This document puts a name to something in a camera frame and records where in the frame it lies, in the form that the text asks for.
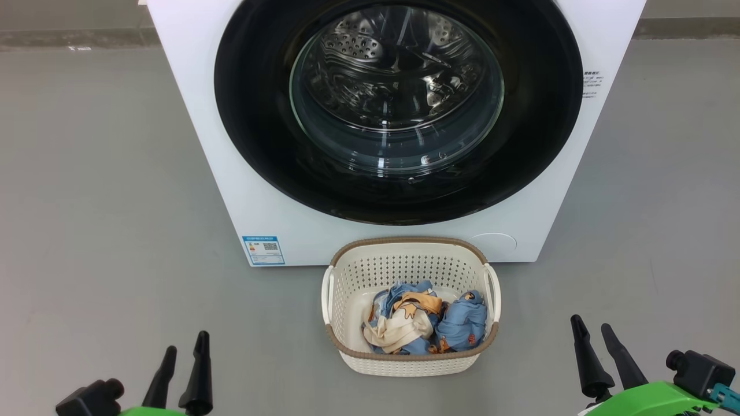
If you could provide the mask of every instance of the clothes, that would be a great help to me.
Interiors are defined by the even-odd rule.
[[[393,313],[393,305],[398,302],[404,293],[415,292],[415,293],[427,293],[430,295],[437,296],[436,293],[431,291],[430,281],[421,281],[418,285],[396,283],[390,288],[378,292],[373,298],[373,304],[375,305],[374,310],[378,316],[385,316],[390,318]]]
[[[432,292],[430,281],[395,284],[375,295],[364,311],[363,335],[375,352],[428,354],[441,308],[442,300]]]
[[[363,317],[363,336],[376,353],[426,355],[480,345],[488,310],[477,290],[447,303],[422,281],[378,292]]]
[[[451,303],[437,325],[433,353],[467,351],[480,345],[485,335],[485,320],[488,310],[483,297],[471,290]]]
[[[371,345],[379,346],[383,352],[390,354],[403,349],[418,338],[428,340],[433,331],[434,327],[425,313],[407,315],[404,309],[398,309],[390,318],[380,316],[375,325],[366,321],[363,335]]]

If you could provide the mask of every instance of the brown basket rim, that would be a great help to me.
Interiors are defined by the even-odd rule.
[[[353,243],[347,244],[334,255],[331,266],[337,266],[339,259],[347,253],[349,250],[362,247],[371,246],[376,244],[392,244],[392,243],[435,243],[435,244],[452,244],[455,246],[462,246],[472,251],[481,261],[482,264],[488,263],[483,253],[478,250],[473,244],[467,241],[459,240],[457,238],[447,237],[384,237],[384,238],[367,238],[366,240],[358,240]],[[348,348],[343,343],[339,342],[334,329],[330,323],[326,324],[326,333],[329,335],[329,339],[332,340],[334,346],[337,347],[342,353],[363,360],[376,360],[376,361],[405,361],[405,362],[416,362],[416,361],[439,361],[439,360],[454,360],[456,358],[469,358],[480,354],[488,348],[496,338],[499,331],[499,323],[494,322],[491,325],[491,332],[485,337],[483,342],[468,351],[461,352],[449,352],[446,354],[432,354],[432,355],[393,355],[393,354],[375,354],[372,352],[360,352]]]
[[[332,262],[329,263],[332,266],[336,266],[339,259],[345,255],[349,250],[356,249],[362,246],[374,246],[380,244],[395,244],[395,243],[434,243],[434,244],[451,244],[453,246],[462,246],[472,251],[481,263],[488,263],[488,259],[485,258],[483,253],[478,250],[478,247],[470,244],[467,241],[460,240],[457,238],[447,237],[381,237],[381,238],[367,238],[365,240],[357,240],[349,243],[339,249],[337,254],[332,258]]]

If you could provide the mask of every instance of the concrete floor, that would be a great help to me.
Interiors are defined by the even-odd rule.
[[[6,415],[110,377],[136,405],[170,344],[175,409],[200,329],[214,415],[573,415],[573,313],[650,380],[672,349],[740,366],[740,41],[630,46],[540,260],[495,265],[494,345],[421,380],[345,366],[322,269],[249,268],[161,50],[3,53],[0,73]]]

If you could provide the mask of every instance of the white plastic basket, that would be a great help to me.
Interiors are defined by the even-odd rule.
[[[476,289],[488,307],[483,342],[469,351],[437,355],[376,354],[362,335],[362,311],[373,296],[398,281],[429,279],[446,301]],[[422,377],[461,372],[491,345],[501,316],[501,289],[493,268],[472,244],[453,238],[398,237],[361,240],[332,259],[321,285],[326,331],[350,368],[369,375]]]

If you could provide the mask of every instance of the sticker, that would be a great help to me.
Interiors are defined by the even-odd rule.
[[[244,246],[249,259],[255,266],[277,266],[285,264],[283,251],[277,237],[244,235]]]
[[[583,73],[583,98],[595,98],[603,83],[604,76],[601,71],[585,71]]]

